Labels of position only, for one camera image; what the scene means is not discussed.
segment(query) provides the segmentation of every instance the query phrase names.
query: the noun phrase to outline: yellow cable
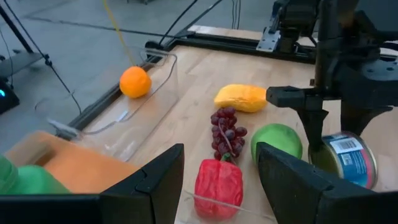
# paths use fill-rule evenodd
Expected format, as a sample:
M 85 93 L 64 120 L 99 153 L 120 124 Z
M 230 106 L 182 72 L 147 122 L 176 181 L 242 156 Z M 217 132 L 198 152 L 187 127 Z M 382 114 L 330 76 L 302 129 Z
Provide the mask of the yellow cable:
M 132 63 L 132 65 L 135 65 L 134 59 L 133 59 L 133 57 L 132 57 L 132 55 L 131 55 L 131 53 L 130 53 L 130 50 L 129 50 L 129 48 L 127 47 L 126 43 L 124 43 L 122 33 L 121 33 L 120 30 L 119 30 L 118 24 L 116 23 L 116 20 L 115 20 L 114 17 L 113 17 L 113 13 L 112 13 L 112 11 L 110 10 L 110 8 L 108 7 L 108 3 L 106 3 L 106 0 L 104 0 L 104 6 L 105 6 L 106 11 L 108 12 L 109 18 L 110 18 L 111 21 L 112 21 L 112 25 L 113 25 L 114 29 L 116 29 L 116 32 L 118 33 L 120 42 L 122 43 L 123 48 L 124 48 L 124 50 L 125 50 L 126 53 L 127 53 L 127 56 L 129 56 L 130 62 Z

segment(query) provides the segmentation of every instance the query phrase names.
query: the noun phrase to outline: clear plastic container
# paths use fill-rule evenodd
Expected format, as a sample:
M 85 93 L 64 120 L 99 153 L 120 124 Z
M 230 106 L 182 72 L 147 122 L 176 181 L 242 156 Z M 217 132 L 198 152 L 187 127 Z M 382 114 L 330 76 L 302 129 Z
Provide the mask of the clear plastic container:
M 212 218 L 203 218 L 199 216 L 195 210 L 196 202 L 209 202 L 213 203 L 214 206 L 219 210 L 236 211 L 234 216 L 228 220 L 213 220 Z M 203 198 L 194 195 L 186 190 L 182 190 L 180 202 L 178 205 L 177 216 L 175 218 L 176 224 L 199 224 L 199 223 L 266 223 L 272 224 L 277 223 L 273 215 L 266 215 L 260 213 L 254 213 L 250 210 L 246 210 L 242 207 L 237 207 L 223 202 L 217 202 L 208 198 Z
M 82 84 L 71 95 L 41 99 L 35 106 L 37 115 L 77 144 L 128 161 L 178 101 L 177 56 L 137 47 L 129 50 L 135 63 L 151 77 L 150 93 L 138 99 L 121 95 L 81 131 L 68 126 L 79 115 L 72 96 L 82 109 L 92 107 L 101 95 L 118 86 L 123 71 L 132 66 L 129 57 L 123 55 L 118 65 L 108 66 L 88 80 L 78 80 Z

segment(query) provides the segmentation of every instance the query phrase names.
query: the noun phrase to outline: gray floor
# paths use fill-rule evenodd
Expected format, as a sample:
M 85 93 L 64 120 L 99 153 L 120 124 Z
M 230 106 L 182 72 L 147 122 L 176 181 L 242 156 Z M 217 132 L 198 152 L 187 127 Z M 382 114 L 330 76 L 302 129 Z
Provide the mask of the gray floor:
M 175 26 L 172 34 L 185 27 L 214 2 L 215 0 L 198 1 Z M 40 49 L 50 55 L 55 69 L 66 85 L 71 90 L 79 90 L 76 91 L 76 97 L 82 109 L 117 82 L 118 75 L 124 69 L 121 64 L 127 60 L 117 34 L 113 31 L 57 22 L 111 26 L 103 1 L 9 0 L 9 3 Z M 190 3 L 191 1 L 183 0 L 153 0 L 144 5 L 139 0 L 129 0 L 128 3 L 126 0 L 108 0 L 109 7 L 121 28 L 156 33 L 164 33 Z M 262 31 L 269 21 L 272 3 L 271 0 L 242 1 L 240 29 Z M 0 5 L 6 8 L 3 1 Z M 198 24 L 229 28 L 231 21 L 232 0 L 224 0 L 198 21 Z M 0 21 L 0 29 L 10 50 L 22 49 L 22 45 L 4 21 Z M 143 47 L 149 39 L 159 40 L 158 37 L 147 35 L 125 33 L 123 36 L 128 45 L 138 47 Z M 1 39 L 0 54 L 7 56 L 6 46 Z M 57 105 L 44 103 L 40 112 L 35 112 L 34 106 L 38 101 L 44 98 L 62 99 L 67 96 L 65 89 L 51 69 L 44 65 L 43 60 L 15 74 L 13 79 L 15 92 L 21 104 L 0 115 L 0 152 L 5 152 L 26 134 L 35 130 L 54 132 L 44 120 L 47 111 L 51 111 L 52 116 L 66 123 L 78 115 L 73 102 L 65 100 L 55 101 L 62 102 L 62 110 L 49 110 Z

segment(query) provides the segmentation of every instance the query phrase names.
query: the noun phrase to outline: red grape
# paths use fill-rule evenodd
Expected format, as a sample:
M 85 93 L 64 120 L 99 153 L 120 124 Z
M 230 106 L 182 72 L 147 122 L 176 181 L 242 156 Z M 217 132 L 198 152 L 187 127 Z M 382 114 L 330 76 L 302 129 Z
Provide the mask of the red grape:
M 244 127 L 238 127 L 236 128 L 236 135 L 239 137 L 243 137 L 248 133 L 248 131 L 246 130 L 246 128 Z
M 221 154 L 220 154 L 218 151 L 215 151 L 215 152 L 214 152 L 214 158 L 215 158 L 216 160 L 221 160 Z
M 219 123 L 220 125 L 226 125 L 226 119 L 225 119 L 225 118 L 220 118 L 220 119 L 218 120 L 218 123 Z
M 218 150 L 218 145 L 217 145 L 217 143 L 216 143 L 215 141 L 213 141 L 213 142 L 211 143 L 211 147 L 212 147 L 213 149 L 215 149 L 215 150 Z
M 218 117 L 217 116 L 211 116 L 211 124 L 212 125 L 218 125 L 218 121 L 219 121 L 219 119 L 218 119 Z
M 225 136 L 228 138 L 228 140 L 232 140 L 235 138 L 235 132 L 231 129 L 228 129 L 225 131 Z
M 213 132 L 216 132 L 216 131 L 218 131 L 218 130 L 220 130 L 219 128 L 218 128 L 218 126 L 213 126 L 213 127 L 211 127 L 211 132 L 213 133 Z
M 242 152 L 242 149 L 243 149 L 242 145 L 239 144 L 239 143 L 236 143 L 236 144 L 233 145 L 232 152 L 233 152 L 234 154 L 239 154 L 239 153 Z
M 225 113 L 224 113 L 224 111 L 223 111 L 223 109 L 219 109 L 218 111 L 217 111 L 217 116 L 219 116 L 220 118 L 225 118 L 226 116 L 225 116 Z
M 236 140 L 238 143 L 240 143 L 242 146 L 244 146 L 245 140 L 242 137 L 237 137 Z
M 221 136 L 220 131 L 215 131 L 215 132 L 213 132 L 213 138 L 217 138 L 217 137 L 219 137 L 219 136 Z
M 213 142 L 215 142 L 217 145 L 221 142 L 221 138 L 213 138 Z
M 224 155 L 225 153 L 228 152 L 228 148 L 225 146 L 225 143 L 224 143 L 224 142 L 221 142 L 221 143 L 218 145 L 218 152 L 219 152 L 221 155 Z
M 232 140 L 230 143 L 231 143 L 231 146 L 232 146 L 232 148 L 236 145 L 236 144 L 240 144 L 240 142 L 239 142 L 239 140 L 238 140 L 238 138 L 236 138 L 236 139 L 234 139 L 234 140 Z
M 224 132 L 227 130 L 227 127 L 225 125 L 220 125 L 221 126 L 221 130 L 223 130 Z
M 235 116 L 231 117 L 230 119 L 228 119 L 228 126 L 233 127 L 236 124 L 237 120 L 238 119 Z
M 233 117 L 234 116 L 234 114 L 235 114 L 235 108 L 233 108 L 232 106 L 229 106 L 229 107 L 227 107 L 227 108 L 224 108 L 224 114 L 227 116 L 227 117 Z

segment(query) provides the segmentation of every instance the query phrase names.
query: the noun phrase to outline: pepper stem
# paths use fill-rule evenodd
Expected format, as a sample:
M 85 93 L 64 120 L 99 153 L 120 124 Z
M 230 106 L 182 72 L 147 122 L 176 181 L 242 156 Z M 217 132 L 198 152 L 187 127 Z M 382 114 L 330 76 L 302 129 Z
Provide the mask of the pepper stem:
M 228 161 L 231 158 L 231 154 L 229 152 L 224 153 L 223 157 L 221 157 L 221 161 Z

